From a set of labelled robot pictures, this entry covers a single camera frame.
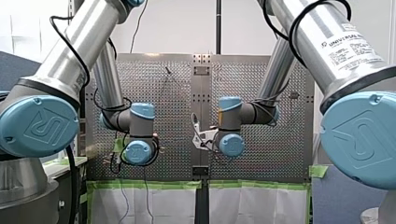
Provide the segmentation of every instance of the black cable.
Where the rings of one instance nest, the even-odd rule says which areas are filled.
[[[270,17],[268,16],[267,13],[267,0],[264,0],[263,6],[262,6],[262,12],[264,14],[264,19],[267,22],[268,26],[274,31],[275,35],[279,35],[280,37],[284,38],[285,40],[289,40],[287,36],[282,34],[276,27],[272,24]]]
[[[77,51],[75,50],[75,48],[73,48],[72,44],[70,44],[70,41],[66,38],[65,35],[63,35],[59,29],[58,26],[55,24],[54,20],[60,20],[60,21],[70,21],[72,20],[73,17],[59,17],[59,16],[51,16],[49,17],[49,22],[52,25],[53,29],[55,30],[55,32],[58,34],[58,36],[64,41],[64,43],[67,45],[67,47],[70,48],[70,50],[73,52],[73,54],[76,56],[76,58],[78,59],[78,62],[80,63],[80,65],[82,66],[82,68],[84,69],[84,73],[86,74],[86,81],[85,83],[82,85],[82,89],[84,89],[86,86],[88,86],[88,84],[90,83],[90,69],[88,69],[87,64],[84,63],[84,61],[82,60],[82,58],[79,56],[79,54],[77,53]]]
[[[114,175],[118,175],[118,174],[121,172],[121,163],[120,163],[120,164],[117,164],[117,170],[115,171],[115,170],[113,169],[113,161],[114,161],[115,157],[116,157],[116,153],[115,153],[115,152],[111,153],[110,171],[111,171],[111,173],[113,173]]]
[[[76,213],[77,213],[77,182],[78,182],[78,171],[76,167],[76,163],[74,160],[73,149],[70,146],[66,147],[67,157],[69,159],[70,165],[70,175],[72,181],[72,199],[71,199],[71,208],[70,208],[70,217],[69,224],[75,223]]]
[[[111,38],[109,38],[107,40],[107,42],[108,42],[108,44],[110,44],[111,48],[113,48],[113,50],[114,50],[114,60],[117,60],[117,49],[116,49],[116,46],[114,46],[114,43],[111,40]]]
[[[346,7],[346,14],[347,14],[347,19],[350,21],[352,18],[352,8],[350,4],[346,0],[318,0],[317,2],[309,4],[307,7],[303,9],[303,11],[296,17],[296,19],[293,21],[290,27],[289,31],[289,37],[283,35],[279,30],[276,29],[276,27],[271,23],[271,20],[269,19],[268,13],[266,11],[266,0],[264,0],[264,5],[262,7],[263,13],[264,13],[264,18],[265,21],[267,22],[268,26],[278,35],[280,35],[282,38],[285,40],[289,41],[290,49],[293,52],[294,56],[297,58],[297,60],[302,64],[304,67],[305,63],[299,53],[297,52],[297,49],[294,46],[294,33],[296,32],[298,26],[300,25],[301,21],[303,18],[310,12],[312,11],[315,7],[319,5],[324,5],[328,4],[330,1],[335,1],[343,4]]]
[[[143,7],[142,12],[140,13],[139,19],[137,20],[137,26],[136,26],[136,30],[134,31],[134,37],[132,37],[131,50],[129,51],[129,53],[132,53],[132,50],[134,49],[134,39],[136,38],[137,32],[139,31],[140,21],[142,20],[142,16],[143,16],[143,14],[146,11],[146,7],[148,6],[148,2],[149,2],[149,0],[146,0],[145,6]]]
[[[120,219],[119,224],[121,224],[121,222],[126,218],[126,216],[128,216],[128,213],[129,213],[129,200],[128,200],[128,197],[126,196],[124,189],[122,187],[122,179],[120,179],[120,187],[121,187],[122,196],[124,197],[125,202],[126,202],[126,211],[125,211],[125,214]]]
[[[301,21],[303,18],[315,7],[319,5],[324,5],[328,4],[329,1],[335,1],[343,4],[346,7],[346,14],[347,14],[347,19],[350,21],[352,18],[352,8],[350,7],[349,3],[346,0],[318,0],[317,2],[309,4],[304,10],[296,17],[294,22],[291,24],[290,31],[289,31],[289,44],[290,44],[290,49],[293,52],[294,56],[297,58],[297,60],[304,66],[305,63],[299,53],[297,52],[297,49],[294,46],[293,39],[294,39],[294,33],[297,30],[298,26],[300,25]]]
[[[99,108],[99,109],[101,110],[102,115],[103,115],[103,118],[106,120],[107,124],[110,125],[110,127],[111,127],[113,130],[116,130],[116,131],[118,131],[118,132],[120,132],[120,133],[128,133],[128,132],[125,132],[125,131],[120,127],[119,124],[117,125],[118,127],[115,127],[115,126],[113,125],[113,123],[109,120],[109,118],[107,117],[107,115],[106,115],[105,112],[122,112],[122,111],[124,111],[124,110],[127,110],[127,109],[131,108],[132,101],[131,101],[130,99],[128,99],[127,97],[123,97],[123,99],[129,103],[128,105],[124,104],[124,105],[122,105],[122,106],[120,106],[120,107],[115,107],[115,108],[104,108],[104,107],[102,107],[101,105],[99,105],[99,103],[98,103],[97,100],[96,100],[97,92],[98,92],[98,88],[96,88],[96,90],[95,90],[95,92],[94,92],[94,94],[93,94],[93,103],[95,104],[95,106],[96,106],[97,108]]]
[[[117,107],[114,107],[114,108],[105,108],[105,107],[102,107],[101,105],[99,105],[98,101],[96,100],[96,95],[97,95],[98,91],[99,91],[99,89],[96,88],[96,89],[95,89],[95,92],[93,93],[93,103],[95,104],[95,106],[96,106],[97,108],[99,108],[99,109],[101,109],[101,110],[103,110],[103,111],[108,111],[108,112],[121,112],[121,111],[124,111],[124,110],[127,110],[127,109],[131,108],[132,101],[131,101],[130,99],[128,99],[127,97],[123,97],[123,99],[124,99],[126,102],[129,103],[128,105],[124,104],[124,105],[117,106]]]
[[[6,100],[8,95],[9,95],[9,91],[0,93],[0,102]]]
[[[146,186],[146,206],[148,209],[148,214],[151,216],[151,224],[154,222],[154,216],[151,213],[151,210],[149,209],[149,186],[148,186],[148,179],[146,176],[146,167],[143,167],[143,179],[145,181],[145,186]]]

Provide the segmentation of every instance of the perforated metal panel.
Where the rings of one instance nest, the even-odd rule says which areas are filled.
[[[191,180],[191,56],[190,55],[121,55],[118,70],[122,92],[132,102],[152,103],[156,107],[154,132],[164,147],[152,165],[148,179]],[[114,146],[115,133],[101,127],[100,111],[92,105],[92,146],[89,179],[114,177],[143,178],[143,168],[123,165],[120,175],[110,172],[108,155]]]
[[[213,123],[218,120],[221,96],[241,96],[245,102],[257,97],[268,61],[269,57],[213,57]],[[312,155],[312,88],[312,78],[301,66],[296,66],[281,97],[277,126],[243,126],[244,154],[233,161],[222,157],[215,160],[212,155],[211,178],[305,182]],[[293,91],[298,92],[298,99],[290,99]]]
[[[245,101],[256,97],[269,57],[266,56],[212,56],[212,78],[191,83],[193,77],[192,55],[140,55],[120,56],[118,69],[124,96],[133,102],[149,102],[156,106],[154,130],[165,147],[159,159],[147,168],[152,180],[191,180],[191,161],[195,152],[191,147],[191,89],[210,95],[212,108],[202,105],[193,111],[202,123],[217,123],[218,100],[225,95],[239,95]],[[213,179],[258,179],[285,182],[305,182],[311,163],[314,84],[301,67],[291,76],[280,103],[280,120],[275,128],[261,125],[245,126],[242,135],[247,142],[244,155],[228,164],[224,158],[210,159]],[[99,110],[92,103],[92,89],[87,89],[87,153],[90,158],[88,177],[92,180],[115,177],[143,178],[143,169],[123,166],[120,175],[109,169],[109,155],[113,150],[114,132],[99,124]],[[296,91],[298,99],[291,100]]]

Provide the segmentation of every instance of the green tape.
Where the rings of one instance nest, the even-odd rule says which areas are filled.
[[[85,160],[85,159],[86,159],[86,157],[75,157],[75,163]],[[59,164],[60,165],[69,165],[69,159],[68,158],[61,159],[61,161],[59,161]]]
[[[114,140],[114,148],[113,148],[113,152],[118,152],[121,153],[123,151],[123,141],[124,138],[120,137]],[[125,138],[125,143],[129,142],[129,138],[126,137]]]
[[[89,181],[89,189],[145,189],[146,184],[143,180],[109,180],[109,181]],[[147,181],[149,189],[198,189],[201,187],[200,181],[175,181],[175,182],[158,182]]]
[[[238,188],[258,188],[258,189],[291,189],[306,190],[309,184],[289,184],[254,180],[211,180],[209,187],[212,189],[238,189]]]
[[[324,165],[313,165],[309,167],[309,176],[315,178],[323,178],[326,175],[329,166]]]
[[[79,203],[87,202],[87,193],[79,196]]]

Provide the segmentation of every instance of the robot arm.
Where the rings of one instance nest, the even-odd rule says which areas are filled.
[[[192,142],[195,146],[203,150],[218,148],[224,155],[233,158],[241,155],[245,149],[244,140],[240,136],[241,125],[276,123],[279,117],[277,103],[280,93],[288,85],[294,61],[288,41],[280,38],[265,71],[257,99],[250,103],[242,103],[241,98],[237,96],[220,98],[218,129],[200,132],[199,122],[193,121],[195,136]]]
[[[289,37],[278,40],[259,97],[279,92],[288,80],[293,55],[299,58],[324,93],[320,136],[332,162],[365,185],[396,189],[396,94],[362,91],[395,77],[396,66],[388,65],[377,55],[356,27],[328,0],[261,2],[269,14],[277,17]],[[340,2],[350,9],[345,1]],[[220,151],[228,156],[240,155],[244,148],[240,125],[268,124],[274,120],[268,117],[269,114],[276,117],[276,101],[261,102],[261,106],[268,113],[257,113],[260,111],[257,107],[256,113],[252,113],[251,105],[242,104],[239,97],[220,99],[219,141],[212,140]],[[252,117],[257,121],[258,116],[266,122],[251,122]],[[196,136],[193,142],[197,146]]]
[[[88,0],[65,32],[65,37],[89,70],[99,58],[94,70],[106,108],[122,104],[115,62],[109,58],[106,42],[116,24],[123,23],[132,8],[142,2]],[[52,155],[68,146],[78,131],[78,95],[89,81],[87,79],[88,74],[84,73],[76,55],[62,40],[58,41],[36,74],[21,78],[0,104],[0,153],[17,158],[37,158]],[[145,155],[149,154],[147,151],[152,149],[154,107],[133,104],[131,110],[119,113],[106,110],[104,117],[109,118],[110,127],[117,123],[119,131],[132,136],[133,142],[125,150],[126,159],[133,151],[131,162],[144,161]],[[139,130],[132,124],[145,128]]]
[[[115,55],[109,44],[103,48],[93,72],[102,99],[103,126],[131,136],[121,157],[132,165],[149,164],[159,150],[158,139],[153,136],[154,105],[134,103],[131,108],[125,107]]]

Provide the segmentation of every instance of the silver arm segment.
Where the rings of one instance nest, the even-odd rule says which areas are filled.
[[[290,70],[293,68],[294,55],[289,47],[289,42],[283,38],[276,41],[270,62],[265,71],[264,80],[257,94],[257,99],[268,99],[276,96],[272,101],[264,101],[263,105],[275,106],[280,99],[279,92],[289,82]]]
[[[124,106],[114,50],[106,44],[93,67],[96,86],[104,108]]]
[[[65,32],[71,45],[91,69],[116,24],[126,20],[129,11],[121,1],[88,0]],[[76,56],[60,39],[32,77],[25,79],[51,85],[78,102],[86,76]]]
[[[317,0],[267,0],[282,27],[290,31],[301,12]],[[294,47],[324,93],[322,113],[337,100],[396,76],[333,4],[326,2],[312,9],[301,20],[294,35]]]

